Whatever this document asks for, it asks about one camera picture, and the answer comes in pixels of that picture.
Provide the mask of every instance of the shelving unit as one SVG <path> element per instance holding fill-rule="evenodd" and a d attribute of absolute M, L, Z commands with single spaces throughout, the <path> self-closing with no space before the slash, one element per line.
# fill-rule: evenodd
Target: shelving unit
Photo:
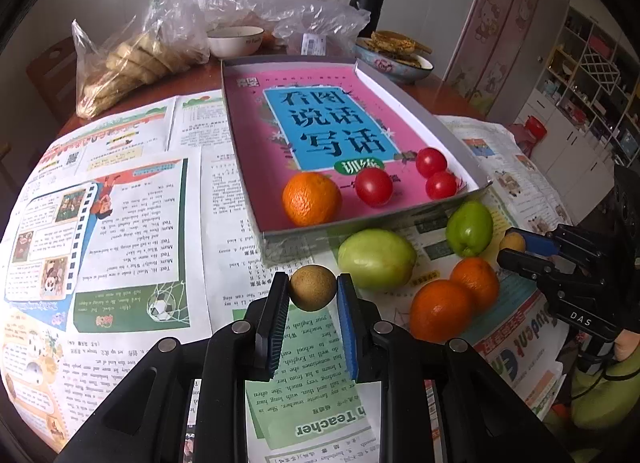
<path fill-rule="evenodd" d="M 640 170 L 640 64 L 571 6 L 537 89 L 583 135 L 598 159 Z"/>

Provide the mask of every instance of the pink book cover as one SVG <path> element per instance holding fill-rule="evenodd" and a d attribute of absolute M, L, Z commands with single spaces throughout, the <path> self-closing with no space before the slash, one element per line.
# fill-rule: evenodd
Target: pink book cover
<path fill-rule="evenodd" d="M 224 77 L 236 154 L 261 232 L 296 228 L 284 211 L 282 191 L 299 172 L 320 172 L 340 188 L 342 207 L 334 222 L 431 201 L 415 167 L 418 151 L 430 144 L 364 85 L 353 64 L 287 66 L 251 73 L 244 66 Z M 383 207 L 369 207 L 356 195 L 355 176 L 367 166 L 384 168 L 394 182 Z M 452 157 L 449 166 L 467 177 L 456 171 L 462 167 Z"/>

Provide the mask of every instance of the white bowl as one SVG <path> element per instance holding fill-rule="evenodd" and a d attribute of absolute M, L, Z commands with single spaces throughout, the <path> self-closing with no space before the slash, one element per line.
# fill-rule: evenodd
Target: white bowl
<path fill-rule="evenodd" d="M 211 54 L 217 58 L 252 55 L 262 43 L 264 30 L 255 26 L 237 26 L 207 31 Z"/>

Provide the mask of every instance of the person's hand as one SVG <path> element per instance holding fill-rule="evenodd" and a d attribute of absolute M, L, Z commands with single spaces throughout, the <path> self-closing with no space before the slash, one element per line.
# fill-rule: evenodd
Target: person's hand
<path fill-rule="evenodd" d="M 614 355 L 617 361 L 628 359 L 640 343 L 640 334 L 622 330 L 614 343 Z"/>

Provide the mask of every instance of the qr code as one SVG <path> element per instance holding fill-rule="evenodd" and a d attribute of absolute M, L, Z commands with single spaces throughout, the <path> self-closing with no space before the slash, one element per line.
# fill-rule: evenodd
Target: qr code
<path fill-rule="evenodd" d="M 260 87 L 260 82 L 256 77 L 238 78 L 239 88 L 257 88 Z"/>
<path fill-rule="evenodd" d="M 73 165 L 78 160 L 78 152 L 72 152 L 66 157 L 66 164 Z"/>

